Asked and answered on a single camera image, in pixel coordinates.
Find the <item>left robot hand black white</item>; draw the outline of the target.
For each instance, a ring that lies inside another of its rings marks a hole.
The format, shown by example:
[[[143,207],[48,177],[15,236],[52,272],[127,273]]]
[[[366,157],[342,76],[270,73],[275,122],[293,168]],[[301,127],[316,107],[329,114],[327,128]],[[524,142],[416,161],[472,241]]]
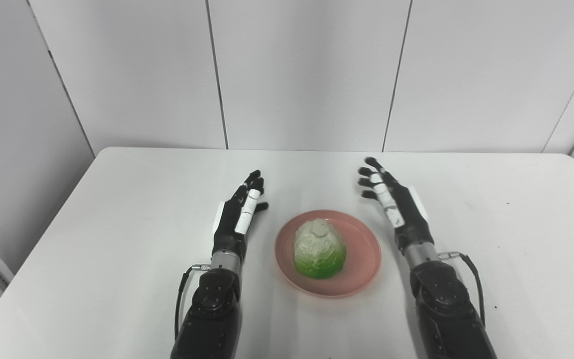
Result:
[[[258,201],[265,191],[264,182],[261,170],[255,170],[246,177],[232,197],[224,202],[214,233],[212,255],[231,252],[244,260],[248,249],[246,234],[253,217],[269,208],[268,202]]]

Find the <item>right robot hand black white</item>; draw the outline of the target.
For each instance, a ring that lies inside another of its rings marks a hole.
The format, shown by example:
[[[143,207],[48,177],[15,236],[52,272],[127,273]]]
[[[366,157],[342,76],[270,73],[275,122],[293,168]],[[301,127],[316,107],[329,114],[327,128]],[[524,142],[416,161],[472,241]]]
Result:
[[[366,166],[358,170],[361,175],[358,184],[366,188],[361,196],[380,203],[394,228],[397,249],[412,266],[439,260],[426,214],[410,188],[401,184],[376,158],[366,157],[364,162]]]

